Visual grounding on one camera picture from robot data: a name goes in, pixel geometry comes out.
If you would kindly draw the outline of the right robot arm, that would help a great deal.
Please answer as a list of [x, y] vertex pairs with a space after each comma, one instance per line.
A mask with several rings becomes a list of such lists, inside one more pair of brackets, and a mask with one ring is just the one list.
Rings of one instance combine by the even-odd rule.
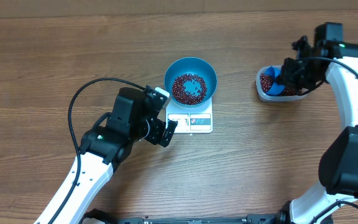
[[287, 202], [275, 221], [332, 223], [343, 205], [358, 208], [358, 44], [344, 41], [342, 24], [326, 22], [314, 30], [313, 45], [303, 36], [292, 48], [296, 58], [284, 60], [275, 82], [305, 95], [330, 84], [342, 131], [320, 159], [318, 182]]

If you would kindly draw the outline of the blue plastic measuring scoop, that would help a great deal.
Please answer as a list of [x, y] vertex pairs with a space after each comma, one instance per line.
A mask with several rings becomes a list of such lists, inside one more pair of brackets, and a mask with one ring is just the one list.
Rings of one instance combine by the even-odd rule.
[[268, 67], [260, 76], [262, 91], [270, 96], [280, 96], [285, 86], [277, 83], [277, 78], [281, 75], [281, 69], [277, 67]]

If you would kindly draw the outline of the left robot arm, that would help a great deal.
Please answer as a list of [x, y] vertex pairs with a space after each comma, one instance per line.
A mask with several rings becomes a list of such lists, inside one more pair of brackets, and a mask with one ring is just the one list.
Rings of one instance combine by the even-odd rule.
[[142, 139], [169, 145], [177, 122], [157, 118], [171, 96], [147, 86], [144, 90], [119, 90], [113, 110], [103, 114], [81, 138], [80, 156], [37, 223], [79, 223], [101, 188]]

